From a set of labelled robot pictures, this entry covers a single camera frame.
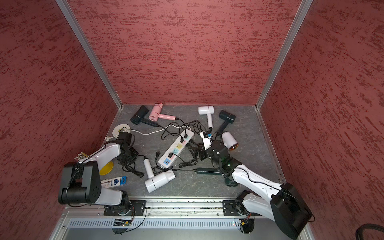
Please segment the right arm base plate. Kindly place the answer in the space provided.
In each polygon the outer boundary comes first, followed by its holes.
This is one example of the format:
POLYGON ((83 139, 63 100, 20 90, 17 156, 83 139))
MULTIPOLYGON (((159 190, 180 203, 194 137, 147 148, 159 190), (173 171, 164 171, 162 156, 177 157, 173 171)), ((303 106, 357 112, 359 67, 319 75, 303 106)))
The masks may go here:
POLYGON ((250 213, 243 203, 238 200, 224 200, 222 204, 224 216, 246 218, 251 215, 252 217, 261 217, 259 214, 250 213))

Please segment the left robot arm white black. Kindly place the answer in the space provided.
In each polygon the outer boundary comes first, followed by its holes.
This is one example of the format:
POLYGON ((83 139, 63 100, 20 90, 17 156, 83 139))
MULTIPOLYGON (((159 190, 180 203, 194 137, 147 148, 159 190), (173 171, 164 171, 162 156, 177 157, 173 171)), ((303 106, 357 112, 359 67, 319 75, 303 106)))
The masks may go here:
POLYGON ((133 148, 135 136, 119 133, 99 150, 79 162, 65 164, 62 171, 58 202, 61 205, 102 205, 108 208, 129 209, 131 206, 125 191, 116 191, 102 186, 100 170, 117 159, 121 164, 130 163, 138 153, 133 148))

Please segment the white power strip coloured sockets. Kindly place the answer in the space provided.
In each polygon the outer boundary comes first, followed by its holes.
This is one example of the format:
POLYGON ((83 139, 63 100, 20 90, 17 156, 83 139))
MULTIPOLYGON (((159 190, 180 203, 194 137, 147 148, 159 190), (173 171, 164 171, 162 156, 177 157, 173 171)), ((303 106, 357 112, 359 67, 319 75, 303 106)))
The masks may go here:
POLYGON ((158 159, 158 165, 162 169, 170 168, 179 158, 180 154, 186 148, 187 143, 194 137, 195 133, 189 129, 185 129, 181 136, 171 144, 161 158, 158 159))

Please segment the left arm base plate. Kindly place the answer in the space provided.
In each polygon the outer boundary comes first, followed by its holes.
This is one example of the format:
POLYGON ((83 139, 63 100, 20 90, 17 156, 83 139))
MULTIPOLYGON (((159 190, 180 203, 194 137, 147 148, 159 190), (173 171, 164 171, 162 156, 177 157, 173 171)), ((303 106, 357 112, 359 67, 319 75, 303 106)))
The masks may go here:
POLYGON ((118 206, 105 206, 104 216, 143 216, 146 208, 145 200, 131 200, 118 206))

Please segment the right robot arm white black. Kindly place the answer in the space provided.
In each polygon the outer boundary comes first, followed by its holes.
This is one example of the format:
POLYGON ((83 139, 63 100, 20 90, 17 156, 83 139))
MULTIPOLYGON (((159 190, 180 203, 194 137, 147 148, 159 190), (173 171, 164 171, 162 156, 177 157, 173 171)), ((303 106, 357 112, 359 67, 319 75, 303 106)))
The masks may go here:
POLYGON ((237 197, 238 213, 247 212, 266 217, 293 240, 299 237, 314 216, 292 184, 275 183, 254 173, 230 156, 224 142, 213 141, 206 155, 224 178, 249 189, 237 197))

